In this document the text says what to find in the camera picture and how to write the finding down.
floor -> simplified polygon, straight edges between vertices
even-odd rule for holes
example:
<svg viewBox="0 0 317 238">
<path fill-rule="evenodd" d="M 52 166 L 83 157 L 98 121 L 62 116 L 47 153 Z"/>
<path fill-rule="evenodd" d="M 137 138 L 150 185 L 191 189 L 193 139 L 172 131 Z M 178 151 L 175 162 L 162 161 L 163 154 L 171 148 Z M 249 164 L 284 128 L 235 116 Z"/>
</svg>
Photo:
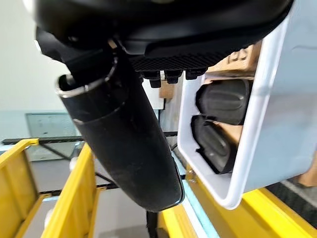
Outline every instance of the floor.
<svg viewBox="0 0 317 238">
<path fill-rule="evenodd" d="M 47 212 L 57 197 L 42 202 L 24 238 L 40 238 Z M 145 210 L 135 204 L 121 189 L 100 193 L 94 238 L 149 238 Z"/>
</svg>

